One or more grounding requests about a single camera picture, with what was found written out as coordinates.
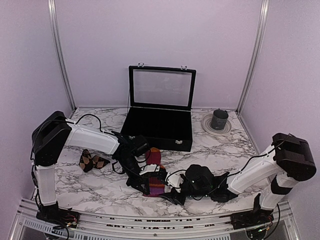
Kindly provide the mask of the maroon striped sock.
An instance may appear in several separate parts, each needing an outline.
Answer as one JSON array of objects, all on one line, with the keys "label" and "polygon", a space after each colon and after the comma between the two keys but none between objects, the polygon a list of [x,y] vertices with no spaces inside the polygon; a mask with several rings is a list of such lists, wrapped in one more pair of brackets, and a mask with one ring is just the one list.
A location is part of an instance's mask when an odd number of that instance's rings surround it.
[{"label": "maroon striped sock", "polygon": [[[161,151],[156,148],[152,147],[146,154],[145,154],[145,163],[147,165],[155,164],[160,165],[160,169],[164,170],[165,167],[161,165]],[[149,194],[143,194],[144,197],[159,197],[159,195],[165,193],[165,184],[162,178],[157,174],[148,177],[148,189]]]}]

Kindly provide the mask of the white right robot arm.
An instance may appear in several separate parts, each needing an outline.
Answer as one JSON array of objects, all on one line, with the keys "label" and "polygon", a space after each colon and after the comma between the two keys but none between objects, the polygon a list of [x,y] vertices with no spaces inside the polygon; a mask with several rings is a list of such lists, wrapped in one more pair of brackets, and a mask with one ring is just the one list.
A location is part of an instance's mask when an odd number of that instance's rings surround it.
[{"label": "white right robot arm", "polygon": [[208,167],[192,164],[184,173],[168,174],[164,181],[171,190],[160,197],[175,205],[183,205],[187,197],[198,201],[208,197],[214,202],[226,203],[272,176],[271,183],[254,198],[251,210],[230,216],[234,229],[247,228],[271,222],[279,201],[297,183],[311,179],[316,172],[309,143],[291,134],[277,133],[262,154],[252,156],[235,173],[215,176]]}]

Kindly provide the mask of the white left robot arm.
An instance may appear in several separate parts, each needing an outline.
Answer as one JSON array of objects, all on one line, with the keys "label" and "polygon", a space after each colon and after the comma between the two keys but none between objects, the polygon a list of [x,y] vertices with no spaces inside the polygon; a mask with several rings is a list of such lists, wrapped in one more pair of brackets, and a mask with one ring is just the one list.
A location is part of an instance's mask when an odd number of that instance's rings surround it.
[{"label": "white left robot arm", "polygon": [[78,124],[66,118],[61,111],[55,111],[32,133],[30,159],[35,165],[36,188],[39,196],[38,213],[40,220],[62,223],[68,215],[76,216],[74,211],[59,208],[55,189],[55,165],[65,146],[91,149],[110,155],[120,163],[127,174],[127,183],[134,189],[149,194],[144,188],[150,177],[164,181],[166,170],[157,164],[148,164],[141,168],[137,157],[150,150],[148,141],[142,135],[128,136],[119,132],[104,132]]}]

